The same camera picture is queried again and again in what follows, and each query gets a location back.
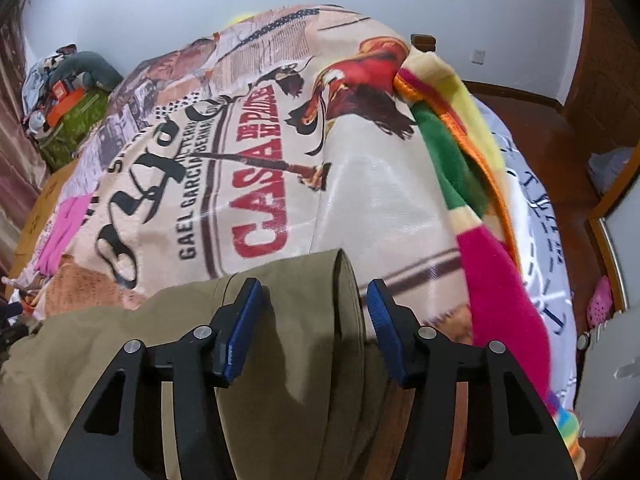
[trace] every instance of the wall socket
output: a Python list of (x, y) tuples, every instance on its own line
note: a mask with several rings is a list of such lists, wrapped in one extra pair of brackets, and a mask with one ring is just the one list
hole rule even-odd
[(471, 63), (482, 65), (484, 63), (484, 50), (474, 50), (471, 54)]

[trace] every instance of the wooden baseboard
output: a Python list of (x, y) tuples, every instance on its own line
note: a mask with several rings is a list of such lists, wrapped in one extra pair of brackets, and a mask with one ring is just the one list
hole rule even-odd
[(478, 83), (476, 81), (463, 81), (463, 83), (472, 94), (510, 97), (512, 99), (518, 99), (520, 101), (529, 101), (531, 103), (549, 106), (554, 110), (557, 110), (558, 112), (562, 111), (562, 105), (560, 104), (560, 101), (551, 97), (547, 97), (545, 95), (534, 94), (533, 92), (518, 90), (516, 88), (509, 88), (508, 86), (491, 85), (489, 83)]

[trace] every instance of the white wall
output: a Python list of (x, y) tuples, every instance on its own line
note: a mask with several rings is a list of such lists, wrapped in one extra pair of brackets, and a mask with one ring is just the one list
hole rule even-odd
[[(211, 34), (239, 13), (334, 3), (385, 22), (406, 37), (412, 32), (434, 35), (438, 54), (462, 79), (564, 100), (582, 34), (576, 9), (583, 1), (30, 0), (24, 30), (35, 58), (75, 42), (127, 73), (143, 59)], [(486, 51), (484, 65), (470, 62), (473, 49)]]

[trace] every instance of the pile of clothes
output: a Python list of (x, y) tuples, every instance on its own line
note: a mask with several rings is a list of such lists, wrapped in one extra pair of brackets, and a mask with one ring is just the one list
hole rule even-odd
[(120, 73), (95, 52), (63, 46), (34, 64), (22, 87), (23, 124), (52, 170), (68, 164), (104, 117)]

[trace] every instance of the pink curtain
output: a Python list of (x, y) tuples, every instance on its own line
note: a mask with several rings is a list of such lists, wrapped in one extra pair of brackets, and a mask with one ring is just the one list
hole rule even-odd
[(21, 126), (24, 43), (18, 5), (0, 24), (0, 274), (11, 267), (20, 230), (49, 171)]

